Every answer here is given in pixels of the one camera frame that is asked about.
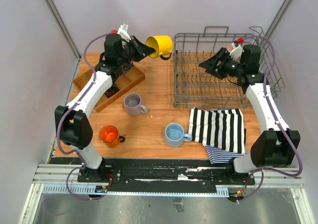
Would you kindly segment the yellow enamel mug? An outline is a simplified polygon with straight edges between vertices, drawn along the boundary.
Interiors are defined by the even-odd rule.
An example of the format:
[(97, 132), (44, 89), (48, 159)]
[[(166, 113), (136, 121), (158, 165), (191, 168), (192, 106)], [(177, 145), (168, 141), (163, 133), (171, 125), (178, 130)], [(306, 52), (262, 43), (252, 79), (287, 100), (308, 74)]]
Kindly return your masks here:
[(155, 50), (149, 55), (151, 58), (161, 58), (165, 61), (171, 58), (173, 50), (173, 41), (169, 36), (151, 36), (146, 40), (146, 45)]

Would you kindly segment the pink ghost pattern mug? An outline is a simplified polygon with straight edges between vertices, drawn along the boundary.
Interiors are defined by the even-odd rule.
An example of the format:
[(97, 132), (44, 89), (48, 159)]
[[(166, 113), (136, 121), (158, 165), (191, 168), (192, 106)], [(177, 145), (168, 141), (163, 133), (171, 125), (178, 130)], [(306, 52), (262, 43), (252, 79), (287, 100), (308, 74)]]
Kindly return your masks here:
[(238, 46), (239, 46), (239, 43), (237, 41), (233, 41), (227, 46), (227, 51), (230, 53), (232, 50), (234, 50)]

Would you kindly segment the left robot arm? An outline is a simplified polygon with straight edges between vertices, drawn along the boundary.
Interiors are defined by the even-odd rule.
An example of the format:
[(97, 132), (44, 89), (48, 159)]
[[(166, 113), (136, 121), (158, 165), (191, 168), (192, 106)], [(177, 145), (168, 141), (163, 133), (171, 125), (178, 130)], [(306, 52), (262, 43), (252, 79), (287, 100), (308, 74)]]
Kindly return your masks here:
[(92, 143), (93, 130), (90, 114), (101, 98), (123, 73), (123, 67), (139, 62), (155, 52), (135, 36), (124, 39), (118, 33), (103, 35), (104, 52), (92, 67), (92, 76), (80, 93), (67, 105), (55, 109), (55, 125), (58, 147), (64, 143), (72, 148), (82, 161), (81, 168), (89, 178), (101, 182), (106, 177), (105, 161)]

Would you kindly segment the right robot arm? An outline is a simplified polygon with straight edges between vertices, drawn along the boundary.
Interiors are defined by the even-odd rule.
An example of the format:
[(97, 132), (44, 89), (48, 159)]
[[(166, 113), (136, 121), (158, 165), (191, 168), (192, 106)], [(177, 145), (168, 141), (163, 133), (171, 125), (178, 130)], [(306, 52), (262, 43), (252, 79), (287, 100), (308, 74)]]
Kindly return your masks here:
[(250, 153), (234, 158), (225, 172), (230, 184), (237, 184), (243, 173), (274, 171), (288, 177), (298, 177), (303, 164), (297, 147), (300, 133), (291, 130), (281, 117), (267, 82), (268, 74), (260, 72), (261, 49), (257, 45), (237, 45), (231, 51), (222, 47), (199, 67), (216, 78), (235, 77), (238, 86), (250, 101), (259, 122), (261, 135)]

